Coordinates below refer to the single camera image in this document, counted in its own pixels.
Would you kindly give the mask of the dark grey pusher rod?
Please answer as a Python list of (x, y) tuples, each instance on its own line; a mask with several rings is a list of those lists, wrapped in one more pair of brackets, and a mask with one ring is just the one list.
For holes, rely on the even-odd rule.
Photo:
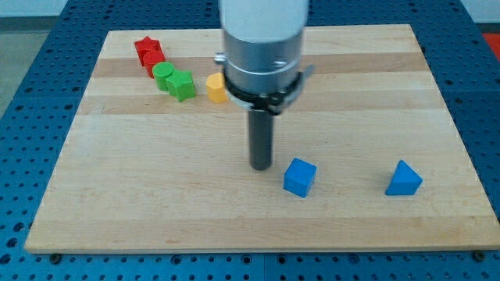
[(273, 116), (268, 112), (248, 112), (249, 159), (255, 170), (266, 170), (272, 164), (273, 125)]

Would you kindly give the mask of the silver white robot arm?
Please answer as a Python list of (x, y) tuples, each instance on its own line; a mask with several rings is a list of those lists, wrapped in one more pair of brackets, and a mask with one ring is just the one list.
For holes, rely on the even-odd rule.
[(301, 71), (307, 0), (220, 0), (220, 65), (231, 100), (248, 112), (249, 161), (273, 161), (273, 119), (301, 94), (312, 67)]

